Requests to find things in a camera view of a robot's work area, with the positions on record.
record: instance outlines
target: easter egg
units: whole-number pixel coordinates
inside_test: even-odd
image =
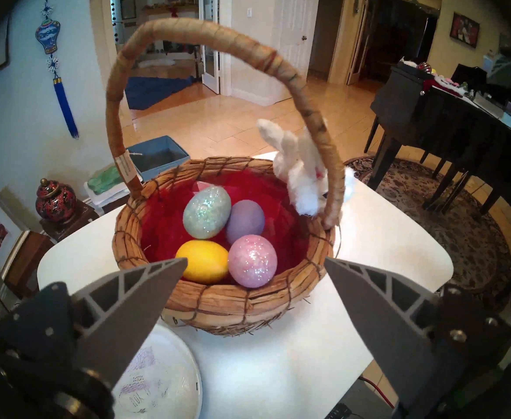
[[[261,236],[240,237],[228,252],[228,270],[240,285],[262,287],[277,271],[277,253],[269,240]]]
[[[265,215],[259,204],[250,199],[243,199],[232,206],[226,224],[226,239],[232,245],[240,237],[261,234],[264,226]]]
[[[218,243],[205,240],[185,242],[176,258],[187,258],[184,278],[200,284],[214,284],[228,273],[228,252]]]
[[[187,203],[183,216],[184,228],[196,239],[210,239],[226,225],[230,207],[228,192],[219,186],[209,186]]]

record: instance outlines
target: rug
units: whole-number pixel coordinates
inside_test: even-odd
[[[131,110],[145,110],[171,94],[189,87],[195,78],[150,78],[132,76],[127,80],[125,96]]]
[[[372,156],[351,159],[345,165],[355,177],[368,183]],[[477,222],[471,216],[481,204],[463,190],[449,211],[442,215],[426,211],[422,203],[439,185],[433,170],[416,162],[395,159],[378,186],[377,192],[424,228],[449,254],[453,276],[449,283],[468,290],[484,303],[511,279],[510,248],[496,221],[487,214]]]

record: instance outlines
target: white table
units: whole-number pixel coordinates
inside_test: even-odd
[[[431,291],[451,278],[447,252],[366,185],[356,182],[342,210],[338,258],[403,274]],[[63,281],[73,294],[117,271],[112,253],[117,214],[102,216],[50,249],[38,267],[39,286]],[[325,418],[372,356],[328,276],[309,301],[253,336],[222,338],[192,327],[175,329],[201,370],[202,418]]]

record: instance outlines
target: easter basket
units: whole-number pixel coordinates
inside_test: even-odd
[[[139,54],[154,40],[204,44],[233,55],[281,81],[290,91],[327,168],[329,192],[320,217],[299,217],[308,236],[307,253],[296,266],[277,273],[260,288],[240,285],[203,285],[181,279],[168,300],[164,314],[207,332],[234,336],[270,324],[304,299],[325,275],[323,262],[332,255],[334,226],[338,223],[344,195],[344,166],[323,118],[307,95],[306,81],[274,49],[232,29],[188,18],[167,18],[140,26],[118,53],[106,89],[106,128],[110,150],[131,196],[116,220],[112,241],[120,269],[147,264],[141,247],[143,222],[148,220],[150,197],[191,185],[211,182],[223,175],[249,171],[276,180],[273,162],[244,157],[190,160],[141,184],[123,142],[119,106],[129,71]]]

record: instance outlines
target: red shredded paper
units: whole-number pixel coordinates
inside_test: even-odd
[[[265,213],[265,228],[261,235],[271,242],[277,252],[277,273],[295,267],[306,257],[309,242],[307,224],[290,204],[283,182],[242,171],[215,177],[210,183],[224,187],[232,205],[243,199],[251,199],[261,206]],[[176,185],[161,189],[147,201],[141,245],[151,263],[174,258],[180,246],[194,240],[186,232],[182,218],[187,203],[197,190],[197,182]],[[225,230],[210,240],[229,250]],[[222,283],[235,284],[235,281],[227,276]]]

